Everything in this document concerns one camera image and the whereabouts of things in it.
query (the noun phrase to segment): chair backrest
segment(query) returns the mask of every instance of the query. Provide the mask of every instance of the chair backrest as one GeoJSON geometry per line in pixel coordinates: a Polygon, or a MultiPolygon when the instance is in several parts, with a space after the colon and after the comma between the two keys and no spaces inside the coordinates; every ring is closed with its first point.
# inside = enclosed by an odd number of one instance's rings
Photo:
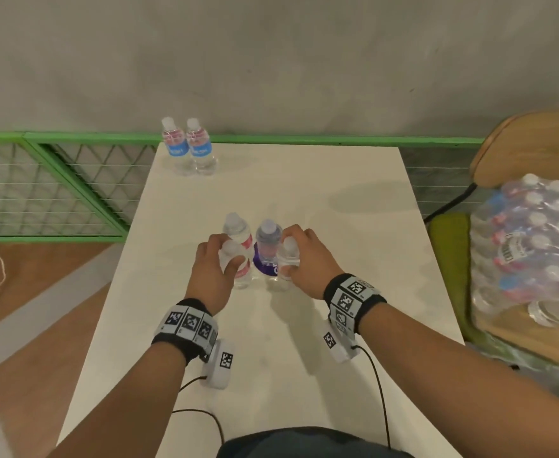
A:
{"type": "Polygon", "coordinates": [[[483,188],[526,173],[559,179],[559,111],[506,119],[485,139],[470,166],[471,177],[483,188]]]}

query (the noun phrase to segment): white sensor device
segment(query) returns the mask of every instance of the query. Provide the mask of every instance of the white sensor device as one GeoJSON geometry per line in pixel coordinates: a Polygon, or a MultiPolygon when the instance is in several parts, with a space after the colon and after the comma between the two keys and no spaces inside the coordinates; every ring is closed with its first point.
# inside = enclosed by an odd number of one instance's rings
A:
{"type": "Polygon", "coordinates": [[[226,339],[217,339],[207,363],[203,365],[201,375],[207,376],[207,379],[203,379],[201,385],[212,389],[226,389],[231,378],[234,355],[235,344],[226,339]]]}
{"type": "Polygon", "coordinates": [[[330,320],[326,320],[321,327],[321,337],[324,344],[330,350],[330,354],[335,359],[335,362],[349,362],[360,353],[360,349],[352,349],[356,341],[350,340],[347,336],[338,331],[337,328],[330,323],[330,320]]]}

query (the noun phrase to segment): wooden floor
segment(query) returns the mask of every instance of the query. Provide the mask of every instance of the wooden floor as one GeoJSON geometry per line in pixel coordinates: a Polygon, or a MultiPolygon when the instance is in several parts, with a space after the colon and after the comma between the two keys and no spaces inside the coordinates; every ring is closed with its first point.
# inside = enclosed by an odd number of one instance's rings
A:
{"type": "MultiPolygon", "coordinates": [[[[1,289],[0,322],[108,246],[0,245],[8,275],[1,289]]],[[[15,458],[45,457],[56,444],[108,288],[0,364],[0,424],[15,458]]]]}

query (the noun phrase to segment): wristband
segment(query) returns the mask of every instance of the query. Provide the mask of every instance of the wristband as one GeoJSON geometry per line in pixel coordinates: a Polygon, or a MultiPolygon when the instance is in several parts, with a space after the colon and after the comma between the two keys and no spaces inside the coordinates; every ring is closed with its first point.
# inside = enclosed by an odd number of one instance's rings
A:
{"type": "Polygon", "coordinates": [[[330,280],[324,300],[330,310],[328,319],[350,339],[355,338],[360,320],[371,308],[388,302],[373,285],[349,273],[330,280]]]}
{"type": "Polygon", "coordinates": [[[184,299],[171,307],[154,333],[153,344],[167,342],[184,354],[207,361],[218,336],[218,324],[199,299],[184,299]]]}

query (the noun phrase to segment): left hand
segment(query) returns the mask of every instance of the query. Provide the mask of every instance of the left hand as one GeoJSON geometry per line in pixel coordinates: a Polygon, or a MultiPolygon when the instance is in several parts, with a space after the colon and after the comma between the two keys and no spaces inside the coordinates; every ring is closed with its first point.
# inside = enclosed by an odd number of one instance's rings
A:
{"type": "Polygon", "coordinates": [[[213,234],[207,242],[197,246],[195,263],[184,295],[184,299],[194,297],[201,300],[212,316],[222,310],[229,301],[235,275],[245,260],[241,255],[233,257],[224,273],[222,272],[218,251],[228,239],[225,234],[213,234]]]}

